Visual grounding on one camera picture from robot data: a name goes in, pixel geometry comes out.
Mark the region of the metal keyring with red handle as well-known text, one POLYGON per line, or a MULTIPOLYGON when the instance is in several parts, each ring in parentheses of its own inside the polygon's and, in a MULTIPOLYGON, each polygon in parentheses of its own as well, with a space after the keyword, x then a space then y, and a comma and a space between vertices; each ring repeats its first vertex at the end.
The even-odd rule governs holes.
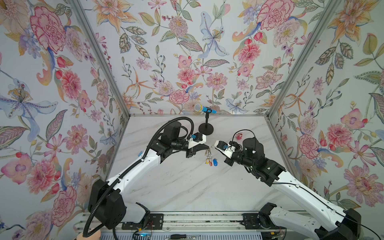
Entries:
POLYGON ((214 164, 213 164, 213 155, 212 155, 212 152, 211 152, 211 148, 208 148, 206 151, 205 151, 205 156, 206 156, 206 159, 209 159, 209 166, 212 167, 214 164))

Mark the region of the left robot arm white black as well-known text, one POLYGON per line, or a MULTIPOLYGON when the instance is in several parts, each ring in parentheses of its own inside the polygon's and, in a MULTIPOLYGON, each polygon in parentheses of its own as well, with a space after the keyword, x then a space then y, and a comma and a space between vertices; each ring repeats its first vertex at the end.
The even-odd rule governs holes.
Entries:
POLYGON ((140 203, 130 203, 124 193, 133 188, 147 173, 159 166, 172 154, 184 152, 186 158, 209 149, 206 135, 194 132, 191 127, 180 136, 182 117, 161 126, 150 139, 145 151, 114 177, 98 180, 92 186, 89 212, 84 235, 92 235, 102 227, 112 230, 120 223, 132 223, 144 228, 150 219, 150 210, 140 203))

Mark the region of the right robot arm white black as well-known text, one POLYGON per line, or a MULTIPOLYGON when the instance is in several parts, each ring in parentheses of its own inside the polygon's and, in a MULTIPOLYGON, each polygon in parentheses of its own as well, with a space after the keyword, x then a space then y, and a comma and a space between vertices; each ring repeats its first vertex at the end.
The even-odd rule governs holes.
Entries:
POLYGON ((256 138, 242 145, 217 141, 215 147, 225 155, 229 166, 239 164, 257 180, 283 193, 308 216, 293 213, 273 203, 266 203, 255 222, 264 229, 281 227, 293 230, 312 240, 357 240, 361 236, 361 215, 354 209, 343 208, 320 197, 296 179, 282 165, 265 156, 264 146, 256 138))

